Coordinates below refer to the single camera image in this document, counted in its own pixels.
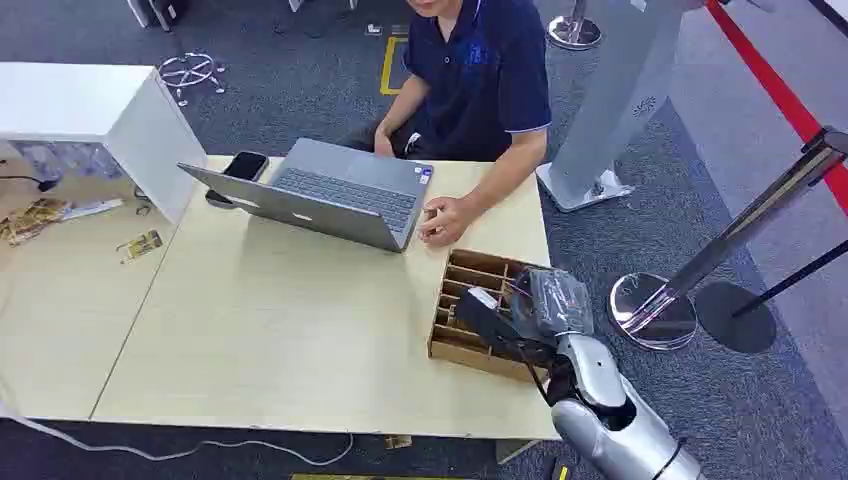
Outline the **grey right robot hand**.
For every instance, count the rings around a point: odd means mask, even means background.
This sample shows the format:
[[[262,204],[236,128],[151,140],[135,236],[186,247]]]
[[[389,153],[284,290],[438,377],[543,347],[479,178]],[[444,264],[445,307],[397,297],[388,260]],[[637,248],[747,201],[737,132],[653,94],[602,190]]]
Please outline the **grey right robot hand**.
[[[556,347],[566,334],[594,335],[587,286],[571,273],[525,268],[507,290],[511,322],[523,338]]]

